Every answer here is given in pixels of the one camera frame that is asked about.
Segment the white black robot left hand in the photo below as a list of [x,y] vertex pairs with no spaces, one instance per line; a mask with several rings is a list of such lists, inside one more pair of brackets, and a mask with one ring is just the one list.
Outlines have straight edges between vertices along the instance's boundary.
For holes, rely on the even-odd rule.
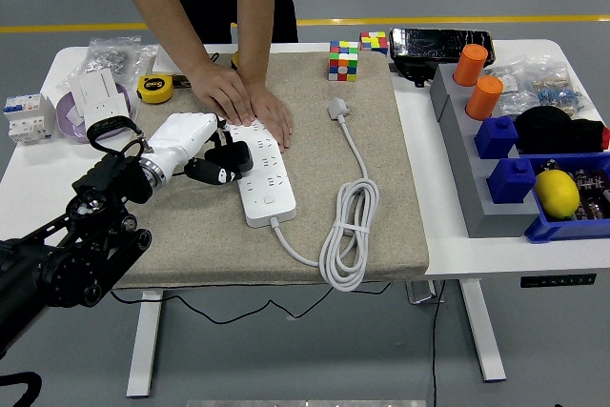
[[215,114],[171,114],[149,139],[151,151],[143,153],[139,159],[152,189],[158,191],[167,185],[180,167],[189,178],[211,185],[223,185],[241,179],[241,172],[233,172],[195,157],[217,130],[218,117]]

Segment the person's left hand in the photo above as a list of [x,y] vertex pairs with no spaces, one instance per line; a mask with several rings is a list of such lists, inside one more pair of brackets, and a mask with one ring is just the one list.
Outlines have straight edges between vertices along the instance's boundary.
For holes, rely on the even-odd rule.
[[265,125],[278,148],[284,153],[291,146],[294,133],[292,115],[286,105],[264,83],[246,85],[252,117]]

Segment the person's right hand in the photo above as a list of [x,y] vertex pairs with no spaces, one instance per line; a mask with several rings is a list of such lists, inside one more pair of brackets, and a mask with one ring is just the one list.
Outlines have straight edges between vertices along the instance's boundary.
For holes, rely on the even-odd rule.
[[237,126],[251,125],[254,112],[250,96],[235,71],[204,63],[187,77],[193,93],[210,112]]

